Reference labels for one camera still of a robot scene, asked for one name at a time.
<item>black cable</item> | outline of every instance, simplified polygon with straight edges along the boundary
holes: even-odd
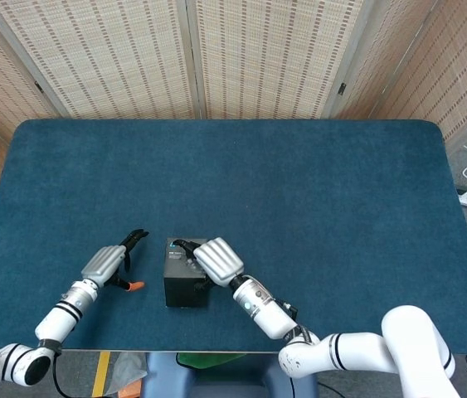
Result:
[[[335,393],[337,396],[340,396],[341,398],[346,398],[341,392],[333,389],[331,386],[328,386],[327,384],[322,383],[321,381],[318,382],[319,386],[325,387],[328,390],[331,390],[333,393]]]
[[[292,398],[296,398],[296,389],[294,388],[294,382],[292,381],[292,377],[290,378],[290,386],[292,387]]]
[[[56,377],[56,359],[57,358],[58,358],[58,356],[56,355],[54,357],[54,362],[52,363],[52,380],[54,380],[54,386],[56,387],[56,390],[64,398],[80,398],[80,397],[68,396],[64,391],[61,390],[60,386],[58,385],[58,380],[57,380],[57,377]],[[109,398],[109,397],[108,396],[97,396],[95,398]]]

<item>white robotic arm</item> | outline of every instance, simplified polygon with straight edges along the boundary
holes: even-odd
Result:
[[[48,372],[55,357],[61,354],[61,344],[82,316],[97,299],[100,288],[113,284],[127,291],[144,286],[143,282],[129,283],[119,277],[119,266],[124,261],[129,271],[129,252],[148,235],[144,230],[131,232],[120,245],[106,246],[97,251],[82,270],[83,280],[74,282],[61,295],[61,300],[43,318],[36,328],[37,348],[9,344],[0,350],[0,384],[11,381],[20,386],[33,386]]]
[[[298,325],[265,287],[249,275],[231,247],[216,238],[194,250],[198,263],[215,284],[230,286],[233,298],[272,339],[283,338],[279,361],[298,378],[319,371],[384,371],[398,373],[406,398],[459,397],[449,378],[455,361],[434,323],[421,309],[401,306],[382,320],[383,337],[375,333],[340,333],[322,341]]]

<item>gray floor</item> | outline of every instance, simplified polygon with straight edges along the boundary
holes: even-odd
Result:
[[[467,186],[461,171],[467,166],[467,151],[460,150],[450,157],[450,165],[456,183]],[[467,209],[464,209],[467,220]],[[106,387],[109,384],[117,353],[112,353]],[[59,359],[58,374],[61,388],[72,396],[91,396],[99,354],[98,352],[65,352]],[[456,372],[452,382],[463,398],[467,397],[467,366],[463,356],[456,356]],[[397,398],[402,397],[401,384],[395,375],[373,372],[339,372],[328,371],[319,374],[319,381],[336,388],[346,398]],[[46,397],[56,398],[57,394],[51,376],[42,383],[26,389],[4,384],[0,389],[0,398],[11,397]],[[337,397],[332,391],[319,387],[319,396]]]

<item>orange tip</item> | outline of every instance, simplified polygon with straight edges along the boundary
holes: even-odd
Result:
[[[144,288],[144,282],[131,282],[128,292],[134,292],[136,290]]]

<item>blue tablecloth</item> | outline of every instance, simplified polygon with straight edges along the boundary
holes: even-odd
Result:
[[[277,351],[231,298],[166,308],[169,236],[222,236],[323,337],[425,309],[467,352],[467,226],[440,131],[423,121],[32,120],[0,181],[0,347],[132,229],[131,279],[103,289],[66,348]]]

